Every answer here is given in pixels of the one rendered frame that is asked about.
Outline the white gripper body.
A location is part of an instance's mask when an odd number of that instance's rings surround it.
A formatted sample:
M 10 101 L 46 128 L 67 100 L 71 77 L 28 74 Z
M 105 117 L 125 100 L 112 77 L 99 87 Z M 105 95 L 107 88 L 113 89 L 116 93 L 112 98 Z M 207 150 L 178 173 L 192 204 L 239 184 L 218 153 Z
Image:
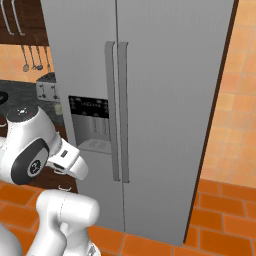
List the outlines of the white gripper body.
M 68 164 L 66 173 L 78 180 L 84 180 L 88 174 L 88 166 L 80 156 L 80 152 L 77 152 L 76 154 L 68 152 L 65 159 Z

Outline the grey fridge door with dispenser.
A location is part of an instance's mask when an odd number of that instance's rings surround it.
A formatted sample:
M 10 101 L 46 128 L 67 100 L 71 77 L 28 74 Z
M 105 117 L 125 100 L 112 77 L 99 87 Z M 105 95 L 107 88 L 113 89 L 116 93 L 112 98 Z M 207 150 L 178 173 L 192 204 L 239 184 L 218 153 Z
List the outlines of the grey fridge door with dispenser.
M 123 192 L 113 180 L 105 43 L 114 41 L 115 0 L 41 0 L 68 142 L 89 174 L 78 192 L 100 204 L 99 226 L 124 230 Z

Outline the plain grey fridge door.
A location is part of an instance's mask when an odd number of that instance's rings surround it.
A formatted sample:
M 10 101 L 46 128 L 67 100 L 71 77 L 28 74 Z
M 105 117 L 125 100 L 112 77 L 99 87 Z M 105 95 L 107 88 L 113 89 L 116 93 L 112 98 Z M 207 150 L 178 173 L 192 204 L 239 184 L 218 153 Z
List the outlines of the plain grey fridge door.
M 181 245 L 232 0 L 117 0 L 127 42 L 125 230 Z

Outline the dark brown fridge side panel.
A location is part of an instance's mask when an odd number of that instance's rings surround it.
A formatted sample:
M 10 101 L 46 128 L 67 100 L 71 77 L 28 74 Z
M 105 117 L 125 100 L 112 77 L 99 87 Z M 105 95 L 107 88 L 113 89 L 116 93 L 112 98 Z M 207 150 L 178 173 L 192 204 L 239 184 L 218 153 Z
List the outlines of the dark brown fridge side panel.
M 210 111 L 210 115 L 209 115 L 209 119 L 208 119 L 208 125 L 207 125 L 205 140 L 204 140 L 204 144 L 203 144 L 203 148 L 202 148 L 202 154 L 201 154 L 201 158 L 200 158 L 198 173 L 197 173 L 197 177 L 196 177 L 196 181 L 195 181 L 193 197 L 192 197 L 190 211 L 189 211 L 188 220 L 187 220 L 187 224 L 186 224 L 186 230 L 185 230 L 185 234 L 184 234 L 184 238 L 183 238 L 183 244 L 185 244 L 185 242 L 187 241 L 189 225 L 190 225 L 190 221 L 192 218 L 193 206 L 195 203 L 196 193 L 197 193 L 197 189 L 199 186 L 200 175 L 202 173 L 203 162 L 204 162 L 204 158 L 205 158 L 205 154 L 206 154 L 206 149 L 207 149 L 208 140 L 209 140 L 209 136 L 210 136 L 211 126 L 213 123 L 214 112 L 216 109 L 218 94 L 219 94 L 220 85 L 221 85 L 223 72 L 224 72 L 224 67 L 225 67 L 225 63 L 226 63 L 226 59 L 227 59 L 227 54 L 228 54 L 228 49 L 229 49 L 232 31 L 233 31 L 233 27 L 234 27 L 235 17 L 236 17 L 236 13 L 237 13 L 237 9 L 238 9 L 239 0 L 232 0 L 232 1 L 233 1 L 233 5 L 232 5 L 232 9 L 231 9 L 231 15 L 230 15 L 230 19 L 229 19 L 227 35 L 226 35 L 226 39 L 225 39 L 223 54 L 222 54 L 219 73 L 218 73 L 218 78 L 217 78 L 213 101 L 212 101 L 212 105 L 211 105 L 211 111 Z

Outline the silver toaster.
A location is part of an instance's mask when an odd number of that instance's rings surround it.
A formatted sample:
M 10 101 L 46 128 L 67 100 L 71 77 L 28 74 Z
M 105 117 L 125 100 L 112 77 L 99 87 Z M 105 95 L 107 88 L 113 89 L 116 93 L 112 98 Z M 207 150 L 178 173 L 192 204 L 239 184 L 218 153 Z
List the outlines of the silver toaster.
M 54 72 L 49 72 L 36 80 L 36 92 L 39 100 L 50 102 L 60 101 Z

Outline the hanging metal ladle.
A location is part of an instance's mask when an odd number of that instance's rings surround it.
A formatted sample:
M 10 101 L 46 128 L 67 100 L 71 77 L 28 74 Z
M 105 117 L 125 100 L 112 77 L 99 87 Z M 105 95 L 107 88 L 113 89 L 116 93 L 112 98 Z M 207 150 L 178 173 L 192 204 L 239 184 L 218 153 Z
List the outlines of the hanging metal ladle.
M 36 46 L 36 51 L 38 54 L 38 59 L 39 59 L 39 65 L 37 66 L 37 70 L 42 70 L 43 69 L 43 65 L 42 65 L 42 60 L 41 60 L 41 55 L 40 55 L 40 49 L 39 46 Z

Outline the hanging metal fork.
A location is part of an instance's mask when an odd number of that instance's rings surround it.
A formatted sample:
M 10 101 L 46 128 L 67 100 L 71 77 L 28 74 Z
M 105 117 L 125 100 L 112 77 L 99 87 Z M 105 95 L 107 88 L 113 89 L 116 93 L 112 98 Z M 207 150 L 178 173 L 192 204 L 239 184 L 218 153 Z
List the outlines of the hanging metal fork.
M 48 69 L 48 72 L 52 72 L 51 71 L 51 65 L 50 65 L 50 61 L 49 61 L 49 57 L 48 57 L 48 51 L 47 51 L 47 47 L 44 46 L 44 52 L 45 52 L 45 56 L 46 56 L 46 62 L 47 62 L 47 69 Z

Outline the hanging metal slotted spoon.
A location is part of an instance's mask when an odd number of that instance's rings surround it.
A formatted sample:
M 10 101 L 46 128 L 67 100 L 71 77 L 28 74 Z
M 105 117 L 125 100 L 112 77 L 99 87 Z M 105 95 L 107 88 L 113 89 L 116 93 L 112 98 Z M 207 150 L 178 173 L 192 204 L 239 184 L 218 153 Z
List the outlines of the hanging metal slotted spoon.
M 25 61 L 25 64 L 23 66 L 23 71 L 28 72 L 29 71 L 29 64 L 28 64 L 28 61 L 27 61 L 27 58 L 26 58 L 24 45 L 21 45 L 21 50 L 22 50 L 22 53 L 23 53 L 24 61 Z

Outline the hanging metal utensil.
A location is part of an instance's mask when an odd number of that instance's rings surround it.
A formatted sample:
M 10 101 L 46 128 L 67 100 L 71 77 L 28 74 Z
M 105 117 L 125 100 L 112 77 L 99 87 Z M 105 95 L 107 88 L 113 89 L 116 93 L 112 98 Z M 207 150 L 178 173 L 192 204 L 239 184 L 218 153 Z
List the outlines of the hanging metal utensil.
M 37 66 L 35 64 L 35 60 L 34 60 L 34 56 L 33 56 L 32 46 L 28 45 L 28 49 L 29 49 L 29 52 L 30 52 L 31 60 L 32 60 L 32 69 L 37 70 Z

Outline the dark brown wall cupboards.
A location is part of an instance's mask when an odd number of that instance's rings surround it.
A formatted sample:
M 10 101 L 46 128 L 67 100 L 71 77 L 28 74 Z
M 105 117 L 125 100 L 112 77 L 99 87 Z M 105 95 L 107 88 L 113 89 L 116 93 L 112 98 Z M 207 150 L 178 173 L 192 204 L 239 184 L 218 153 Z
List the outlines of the dark brown wall cupboards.
M 40 0 L 0 0 L 0 44 L 49 45 Z

